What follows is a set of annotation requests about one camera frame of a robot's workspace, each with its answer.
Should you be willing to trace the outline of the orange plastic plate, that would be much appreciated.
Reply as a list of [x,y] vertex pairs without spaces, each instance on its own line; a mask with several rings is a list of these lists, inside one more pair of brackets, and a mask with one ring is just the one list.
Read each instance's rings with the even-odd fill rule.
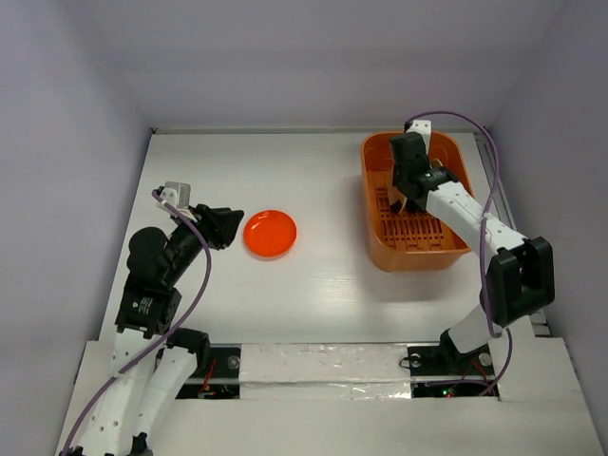
[[297,239],[295,221],[279,210],[264,210],[250,217],[243,229],[248,251],[262,259],[274,259],[289,253]]

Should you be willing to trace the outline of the cream white plate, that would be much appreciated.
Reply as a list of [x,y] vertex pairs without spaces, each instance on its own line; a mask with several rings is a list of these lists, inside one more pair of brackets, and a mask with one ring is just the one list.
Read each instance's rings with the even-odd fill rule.
[[407,206],[407,197],[397,188],[390,187],[388,189],[389,209],[394,215],[398,215],[404,211]]

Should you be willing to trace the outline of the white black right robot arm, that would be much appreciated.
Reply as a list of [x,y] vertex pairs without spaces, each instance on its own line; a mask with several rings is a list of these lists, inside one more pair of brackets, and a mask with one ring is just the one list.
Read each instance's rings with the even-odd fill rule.
[[479,304],[461,322],[408,360],[417,368],[458,372],[489,340],[554,301],[553,249],[543,237],[504,225],[451,171],[432,167],[429,146],[429,134],[414,129],[390,138],[392,187],[401,196],[390,209],[422,211],[450,228],[478,257],[482,288]]

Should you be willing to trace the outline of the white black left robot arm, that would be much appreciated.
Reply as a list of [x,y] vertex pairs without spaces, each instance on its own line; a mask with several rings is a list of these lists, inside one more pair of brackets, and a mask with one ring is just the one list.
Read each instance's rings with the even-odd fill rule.
[[176,284],[199,253],[232,244],[244,213],[204,204],[161,207],[176,228],[166,235],[146,227],[129,240],[110,374],[74,423],[63,455],[153,454],[154,434],[185,381],[213,368],[208,334],[185,329],[175,317]]

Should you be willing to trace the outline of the orange plastic dish rack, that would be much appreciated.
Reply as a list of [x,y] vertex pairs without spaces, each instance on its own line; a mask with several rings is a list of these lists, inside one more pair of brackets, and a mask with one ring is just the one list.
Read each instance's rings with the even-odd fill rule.
[[360,148],[371,261],[390,273],[444,270],[471,250],[433,216],[406,211],[395,215],[390,211],[393,166],[390,138],[396,134],[373,133]]

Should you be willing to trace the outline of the silver tape covered board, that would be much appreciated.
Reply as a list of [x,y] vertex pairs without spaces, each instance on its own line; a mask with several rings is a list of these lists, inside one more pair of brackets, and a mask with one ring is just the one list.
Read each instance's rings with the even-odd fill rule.
[[408,400],[404,344],[244,344],[239,397],[262,401]]

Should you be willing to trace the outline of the aluminium rail right side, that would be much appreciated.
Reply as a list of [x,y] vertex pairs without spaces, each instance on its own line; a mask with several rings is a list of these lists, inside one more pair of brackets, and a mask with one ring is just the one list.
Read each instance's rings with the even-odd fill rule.
[[481,306],[489,334],[495,338],[511,323],[533,314],[555,299],[553,248],[544,237],[530,238],[490,213],[500,187],[498,147],[485,128],[494,173],[482,209],[479,241]]

